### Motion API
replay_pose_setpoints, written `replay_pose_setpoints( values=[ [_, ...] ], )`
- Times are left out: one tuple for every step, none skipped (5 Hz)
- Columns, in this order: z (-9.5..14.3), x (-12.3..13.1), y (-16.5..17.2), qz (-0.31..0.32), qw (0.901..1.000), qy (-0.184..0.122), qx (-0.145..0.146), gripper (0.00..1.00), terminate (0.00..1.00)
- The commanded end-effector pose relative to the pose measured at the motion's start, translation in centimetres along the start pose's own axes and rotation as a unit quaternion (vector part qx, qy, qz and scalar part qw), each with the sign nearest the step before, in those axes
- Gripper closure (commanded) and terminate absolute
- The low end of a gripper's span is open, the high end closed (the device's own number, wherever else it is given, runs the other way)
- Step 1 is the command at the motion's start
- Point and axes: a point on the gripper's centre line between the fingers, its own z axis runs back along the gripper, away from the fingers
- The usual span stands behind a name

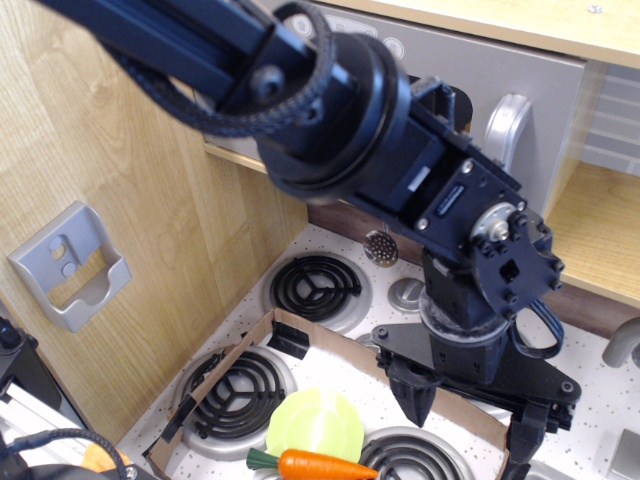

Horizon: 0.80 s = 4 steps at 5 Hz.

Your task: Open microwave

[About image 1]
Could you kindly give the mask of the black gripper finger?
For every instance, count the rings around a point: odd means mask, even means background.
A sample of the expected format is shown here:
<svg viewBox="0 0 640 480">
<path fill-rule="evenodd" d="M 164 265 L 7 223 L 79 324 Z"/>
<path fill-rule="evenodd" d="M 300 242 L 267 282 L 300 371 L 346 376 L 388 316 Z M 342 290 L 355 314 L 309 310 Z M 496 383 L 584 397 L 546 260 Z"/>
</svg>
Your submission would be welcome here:
<svg viewBox="0 0 640 480">
<path fill-rule="evenodd" d="M 423 427 L 442 378 L 400 358 L 392 359 L 387 376 L 390 389 L 406 418 Z"/>
<path fill-rule="evenodd" d="M 504 469 L 507 480 L 524 479 L 530 470 L 530 461 L 541 446 L 546 433 L 549 407 L 528 403 L 513 413 L 507 432 L 509 458 Z"/>
</svg>

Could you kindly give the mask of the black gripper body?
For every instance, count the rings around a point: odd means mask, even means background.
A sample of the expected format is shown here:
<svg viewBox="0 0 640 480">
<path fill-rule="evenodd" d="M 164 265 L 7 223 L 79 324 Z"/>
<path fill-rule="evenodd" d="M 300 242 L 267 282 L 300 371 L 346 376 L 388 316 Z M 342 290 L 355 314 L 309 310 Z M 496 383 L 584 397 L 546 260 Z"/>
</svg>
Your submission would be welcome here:
<svg viewBox="0 0 640 480">
<path fill-rule="evenodd" d="M 512 414 L 528 403 L 548 406 L 548 432 L 571 428 L 580 386 L 546 360 L 533 358 L 510 330 L 481 342 L 458 343 L 422 323 L 406 323 L 377 326 L 371 336 L 386 375 L 392 359 L 400 358 L 439 375 L 438 388 Z"/>
</svg>

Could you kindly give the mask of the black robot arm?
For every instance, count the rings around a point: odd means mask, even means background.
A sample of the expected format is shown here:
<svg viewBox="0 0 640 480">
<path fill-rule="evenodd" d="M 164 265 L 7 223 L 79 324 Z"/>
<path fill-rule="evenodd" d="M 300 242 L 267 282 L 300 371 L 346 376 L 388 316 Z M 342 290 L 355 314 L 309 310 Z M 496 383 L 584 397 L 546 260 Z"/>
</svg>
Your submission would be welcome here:
<svg viewBox="0 0 640 480">
<path fill-rule="evenodd" d="M 581 391 L 549 364 L 559 346 L 521 339 L 532 310 L 557 341 L 543 296 L 561 285 L 552 234 L 520 186 L 455 128 L 455 96 L 411 81 L 364 34 L 335 33 L 313 5 L 251 1 L 54 1 L 177 120 L 251 137 L 275 185 L 310 204 L 344 200 L 422 248 L 421 324 L 373 331 L 407 418 L 438 388 L 508 410 L 506 479 L 522 479 Z"/>
</svg>

